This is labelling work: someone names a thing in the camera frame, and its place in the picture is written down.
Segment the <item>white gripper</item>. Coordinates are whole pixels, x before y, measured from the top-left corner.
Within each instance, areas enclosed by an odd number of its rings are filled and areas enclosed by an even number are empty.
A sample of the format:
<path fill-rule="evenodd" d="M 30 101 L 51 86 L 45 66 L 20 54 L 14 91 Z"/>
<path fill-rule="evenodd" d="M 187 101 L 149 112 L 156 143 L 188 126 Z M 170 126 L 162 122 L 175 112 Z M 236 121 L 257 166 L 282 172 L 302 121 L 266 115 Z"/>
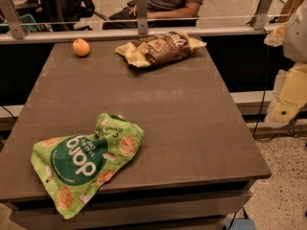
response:
<path fill-rule="evenodd" d="M 290 70 L 279 70 L 266 123 L 288 124 L 307 104 L 307 8 L 300 6 L 288 23 L 283 23 L 264 39 L 266 45 L 283 45 L 286 58 L 296 63 Z"/>

